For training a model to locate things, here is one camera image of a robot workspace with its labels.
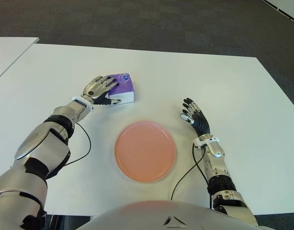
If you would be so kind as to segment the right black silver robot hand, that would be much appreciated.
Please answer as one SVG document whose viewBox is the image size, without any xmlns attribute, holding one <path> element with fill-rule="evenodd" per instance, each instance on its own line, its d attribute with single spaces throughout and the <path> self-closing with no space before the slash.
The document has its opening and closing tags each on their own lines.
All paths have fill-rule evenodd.
<svg viewBox="0 0 294 230">
<path fill-rule="evenodd" d="M 199 137 L 211 134 L 209 123 L 200 107 L 190 98 L 184 99 L 182 105 L 180 118 L 189 123 Z"/>
</svg>

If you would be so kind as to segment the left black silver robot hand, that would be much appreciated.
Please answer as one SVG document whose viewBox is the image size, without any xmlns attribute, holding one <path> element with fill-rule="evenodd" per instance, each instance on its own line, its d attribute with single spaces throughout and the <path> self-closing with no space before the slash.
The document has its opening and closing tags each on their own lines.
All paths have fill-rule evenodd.
<svg viewBox="0 0 294 230">
<path fill-rule="evenodd" d="M 108 92 L 118 84 L 114 77 L 98 76 L 84 88 L 82 97 L 95 105 L 119 104 L 121 103 L 120 99 L 110 99 L 107 97 Z"/>
</svg>

